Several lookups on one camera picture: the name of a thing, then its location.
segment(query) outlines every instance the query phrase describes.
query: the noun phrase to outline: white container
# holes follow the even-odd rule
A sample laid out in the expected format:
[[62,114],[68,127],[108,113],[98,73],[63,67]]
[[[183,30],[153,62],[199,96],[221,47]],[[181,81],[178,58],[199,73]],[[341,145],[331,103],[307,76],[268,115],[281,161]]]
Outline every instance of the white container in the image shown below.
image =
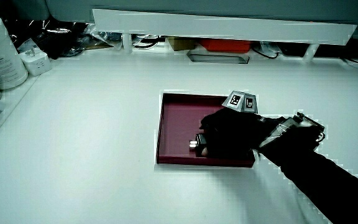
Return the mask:
[[0,19],[0,90],[16,87],[27,77],[27,70]]

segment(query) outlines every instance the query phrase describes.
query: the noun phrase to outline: dark red tray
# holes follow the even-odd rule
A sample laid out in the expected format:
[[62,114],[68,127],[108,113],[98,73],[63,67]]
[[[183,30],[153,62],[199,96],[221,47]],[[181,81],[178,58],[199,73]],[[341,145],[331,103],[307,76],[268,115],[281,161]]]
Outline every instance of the dark red tray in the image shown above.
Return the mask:
[[160,130],[157,143],[158,164],[184,164],[202,166],[252,167],[255,157],[252,154],[241,160],[197,157],[189,150],[189,140],[193,140],[201,120],[223,108],[226,96],[206,96],[164,93]]

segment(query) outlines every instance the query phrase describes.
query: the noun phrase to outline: gloved hand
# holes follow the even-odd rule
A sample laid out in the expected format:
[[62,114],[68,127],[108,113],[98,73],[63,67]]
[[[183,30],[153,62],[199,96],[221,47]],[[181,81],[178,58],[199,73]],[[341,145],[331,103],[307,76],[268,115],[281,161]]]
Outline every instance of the gloved hand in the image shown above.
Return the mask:
[[317,126],[292,127],[271,142],[259,147],[279,124],[288,119],[264,118],[258,114],[241,113],[223,108],[201,120],[207,145],[203,155],[225,159],[242,159],[251,149],[272,162],[281,160],[295,148],[313,150],[321,131]]

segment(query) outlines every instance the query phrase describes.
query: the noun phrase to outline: white power adapter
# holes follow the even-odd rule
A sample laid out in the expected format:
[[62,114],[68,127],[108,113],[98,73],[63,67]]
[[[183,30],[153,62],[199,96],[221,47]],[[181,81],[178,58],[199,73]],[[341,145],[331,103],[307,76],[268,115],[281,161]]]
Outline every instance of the white power adapter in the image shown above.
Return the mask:
[[41,75],[52,69],[48,55],[39,48],[34,48],[19,54],[24,66],[33,76]]

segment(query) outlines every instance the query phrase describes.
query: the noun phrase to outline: white table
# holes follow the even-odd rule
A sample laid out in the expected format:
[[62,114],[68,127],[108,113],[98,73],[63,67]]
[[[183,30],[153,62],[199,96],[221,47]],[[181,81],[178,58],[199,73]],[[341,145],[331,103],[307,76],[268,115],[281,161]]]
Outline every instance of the white table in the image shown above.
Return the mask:
[[220,65],[88,50],[53,61],[27,92],[5,92],[16,101],[0,123],[0,223],[327,222],[266,159],[252,169],[155,164],[161,92],[247,90],[260,114],[303,110],[325,125],[318,151],[358,174],[358,65],[249,55]]

